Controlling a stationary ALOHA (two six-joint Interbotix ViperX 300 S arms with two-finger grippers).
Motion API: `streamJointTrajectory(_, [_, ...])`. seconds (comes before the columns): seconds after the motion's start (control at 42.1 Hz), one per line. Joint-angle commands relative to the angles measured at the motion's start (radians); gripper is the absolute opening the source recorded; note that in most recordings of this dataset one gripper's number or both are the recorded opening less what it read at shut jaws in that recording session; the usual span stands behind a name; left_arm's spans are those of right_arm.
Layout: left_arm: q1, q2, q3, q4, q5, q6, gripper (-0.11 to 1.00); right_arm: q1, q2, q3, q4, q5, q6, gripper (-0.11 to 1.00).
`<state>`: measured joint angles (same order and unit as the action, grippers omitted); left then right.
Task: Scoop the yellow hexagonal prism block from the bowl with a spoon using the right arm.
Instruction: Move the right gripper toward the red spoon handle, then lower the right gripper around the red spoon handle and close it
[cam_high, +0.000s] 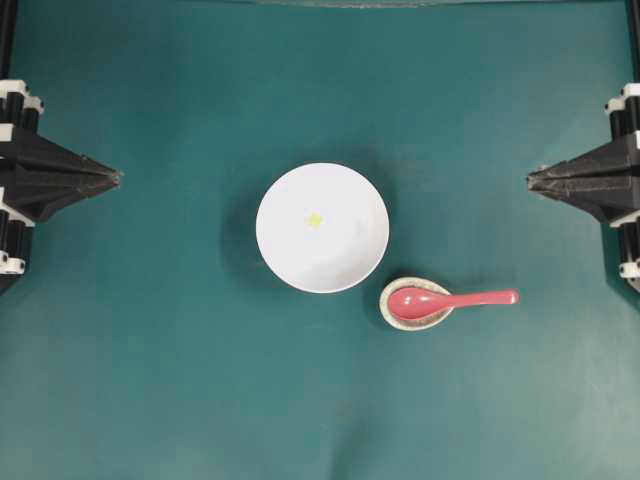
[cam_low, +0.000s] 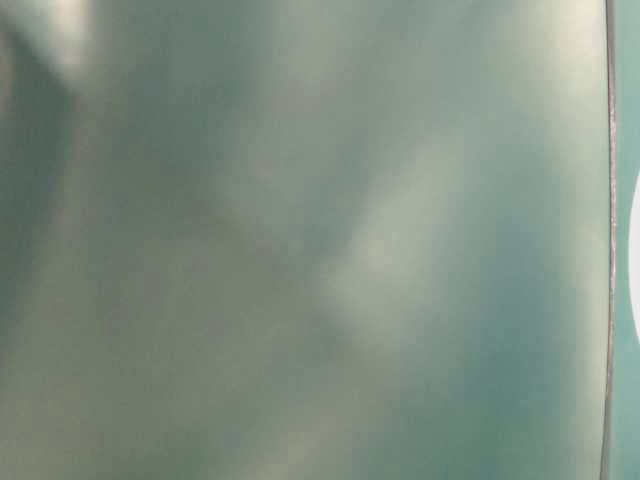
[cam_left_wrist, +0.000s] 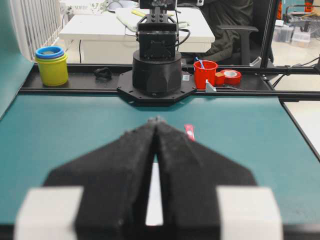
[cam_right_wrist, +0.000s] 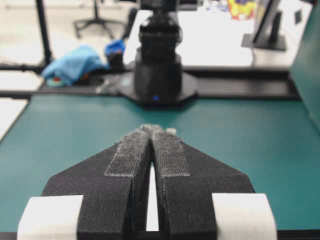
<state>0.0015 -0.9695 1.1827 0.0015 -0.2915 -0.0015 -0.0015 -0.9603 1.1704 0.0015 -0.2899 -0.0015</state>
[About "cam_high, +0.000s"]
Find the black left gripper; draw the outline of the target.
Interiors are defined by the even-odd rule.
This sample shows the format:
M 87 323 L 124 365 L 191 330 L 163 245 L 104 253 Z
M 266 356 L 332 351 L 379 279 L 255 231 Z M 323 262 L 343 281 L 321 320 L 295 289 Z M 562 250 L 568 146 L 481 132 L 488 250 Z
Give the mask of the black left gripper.
M 20 127 L 25 129 L 18 131 L 18 159 L 21 162 L 94 175 L 70 175 L 68 185 L 49 183 L 18 188 L 17 161 L 1 155 L 1 294 L 28 271 L 35 222 L 46 222 L 58 211 L 121 183 L 119 171 L 35 134 L 43 112 L 43 102 L 30 94 L 23 80 L 3 79 L 1 146 L 8 147 Z

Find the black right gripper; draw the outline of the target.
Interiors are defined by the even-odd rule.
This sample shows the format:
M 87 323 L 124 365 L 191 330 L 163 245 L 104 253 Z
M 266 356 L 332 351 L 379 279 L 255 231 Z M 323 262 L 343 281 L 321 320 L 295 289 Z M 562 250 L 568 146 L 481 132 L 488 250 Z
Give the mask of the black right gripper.
M 530 173 L 527 186 L 609 223 L 618 236 L 619 276 L 639 292 L 639 84 L 623 86 L 605 113 L 611 142 Z

